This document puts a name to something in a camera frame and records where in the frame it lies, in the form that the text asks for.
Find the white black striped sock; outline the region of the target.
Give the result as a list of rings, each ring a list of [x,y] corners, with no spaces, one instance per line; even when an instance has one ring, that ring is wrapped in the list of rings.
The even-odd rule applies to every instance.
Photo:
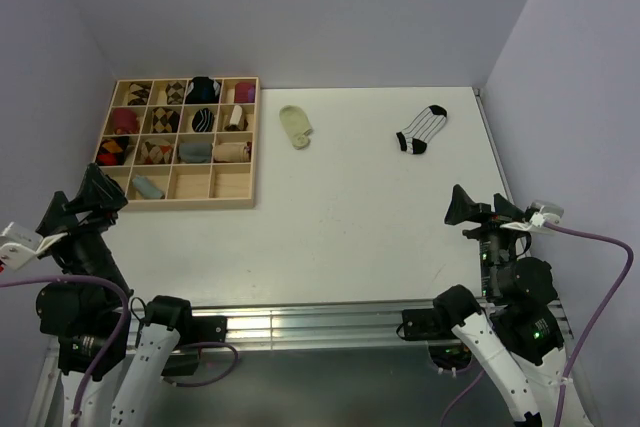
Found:
[[[413,121],[396,133],[399,148],[411,155],[422,155],[429,142],[446,125],[448,112],[440,105],[425,107]]]

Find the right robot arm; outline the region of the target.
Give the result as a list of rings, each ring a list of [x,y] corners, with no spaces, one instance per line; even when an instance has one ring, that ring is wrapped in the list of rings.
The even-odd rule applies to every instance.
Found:
[[[433,325],[458,338],[500,392],[517,426],[588,426],[575,386],[564,368],[568,354],[550,305],[558,297],[551,266],[519,257],[516,243],[557,223],[563,209],[534,202],[521,210],[501,195],[490,204],[473,201],[455,185],[445,223],[475,223],[464,237],[479,244],[482,307],[466,287],[455,285],[435,298]],[[555,413],[563,410],[561,420]]]

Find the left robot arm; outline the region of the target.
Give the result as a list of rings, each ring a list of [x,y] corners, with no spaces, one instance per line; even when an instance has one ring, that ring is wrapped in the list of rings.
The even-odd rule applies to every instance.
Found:
[[[139,341],[125,375],[133,295],[102,235],[128,203],[97,164],[87,166],[73,199],[55,192],[37,233],[42,251],[62,270],[36,299],[40,330],[57,338],[65,380],[74,384],[73,426],[140,426],[165,365],[195,333],[189,301],[155,297],[139,323]]]

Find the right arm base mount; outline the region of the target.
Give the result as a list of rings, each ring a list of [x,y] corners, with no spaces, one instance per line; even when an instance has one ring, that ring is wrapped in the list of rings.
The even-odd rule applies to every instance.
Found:
[[[453,374],[472,365],[471,351],[450,331],[439,324],[436,312],[429,309],[405,309],[396,335],[406,342],[424,342],[437,370]]]

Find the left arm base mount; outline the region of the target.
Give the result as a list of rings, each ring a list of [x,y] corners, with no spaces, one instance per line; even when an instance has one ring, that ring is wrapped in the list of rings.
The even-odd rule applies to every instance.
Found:
[[[189,303],[158,297],[138,322],[134,354],[125,379],[141,385],[163,380],[178,386],[180,377],[195,374],[203,350],[227,349],[234,360],[237,350],[226,342],[224,316],[198,317]]]

